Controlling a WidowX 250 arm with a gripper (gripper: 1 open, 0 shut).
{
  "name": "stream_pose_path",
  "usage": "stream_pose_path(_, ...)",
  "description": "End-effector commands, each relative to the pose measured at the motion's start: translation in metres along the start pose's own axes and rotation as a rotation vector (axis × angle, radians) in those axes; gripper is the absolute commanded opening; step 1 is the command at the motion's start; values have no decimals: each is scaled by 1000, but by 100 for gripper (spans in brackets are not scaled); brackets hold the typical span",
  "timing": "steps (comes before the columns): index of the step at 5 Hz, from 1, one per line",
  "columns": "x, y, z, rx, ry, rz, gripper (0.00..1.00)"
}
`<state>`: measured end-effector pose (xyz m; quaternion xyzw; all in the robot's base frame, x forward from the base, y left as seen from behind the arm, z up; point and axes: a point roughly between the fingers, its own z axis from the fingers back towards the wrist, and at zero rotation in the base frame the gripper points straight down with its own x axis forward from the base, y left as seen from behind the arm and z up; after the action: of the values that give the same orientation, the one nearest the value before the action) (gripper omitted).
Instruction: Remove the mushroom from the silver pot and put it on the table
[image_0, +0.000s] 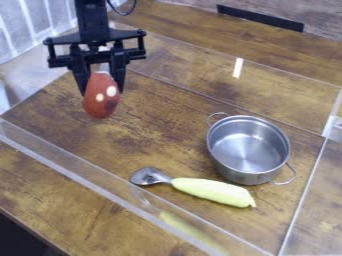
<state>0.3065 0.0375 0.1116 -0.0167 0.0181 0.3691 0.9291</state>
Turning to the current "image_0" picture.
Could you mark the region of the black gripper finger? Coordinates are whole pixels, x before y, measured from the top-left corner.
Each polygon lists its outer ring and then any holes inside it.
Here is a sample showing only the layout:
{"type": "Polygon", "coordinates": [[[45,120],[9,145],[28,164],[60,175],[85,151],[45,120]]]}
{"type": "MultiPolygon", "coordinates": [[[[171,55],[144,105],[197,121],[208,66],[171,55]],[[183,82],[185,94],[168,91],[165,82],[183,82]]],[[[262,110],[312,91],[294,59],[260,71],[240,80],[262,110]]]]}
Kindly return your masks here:
{"type": "Polygon", "coordinates": [[[123,49],[111,52],[109,74],[117,84],[119,91],[124,90],[125,66],[129,64],[129,55],[123,49]]]}
{"type": "Polygon", "coordinates": [[[69,57],[68,69],[72,72],[80,94],[84,95],[91,76],[91,69],[83,55],[72,55],[69,57]]]}

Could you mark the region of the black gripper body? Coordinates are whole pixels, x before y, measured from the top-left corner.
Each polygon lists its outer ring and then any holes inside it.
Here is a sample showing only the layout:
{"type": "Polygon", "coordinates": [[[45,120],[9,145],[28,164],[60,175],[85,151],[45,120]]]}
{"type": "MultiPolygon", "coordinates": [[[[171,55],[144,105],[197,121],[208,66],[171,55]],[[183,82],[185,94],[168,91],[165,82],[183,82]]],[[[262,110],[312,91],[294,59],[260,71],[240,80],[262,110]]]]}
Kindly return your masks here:
{"type": "Polygon", "coordinates": [[[123,56],[123,65],[145,58],[143,30],[116,30],[108,25],[107,0],[75,0],[79,31],[53,38],[42,44],[48,47],[50,68],[72,67],[80,56],[87,65],[111,62],[123,56]]]}

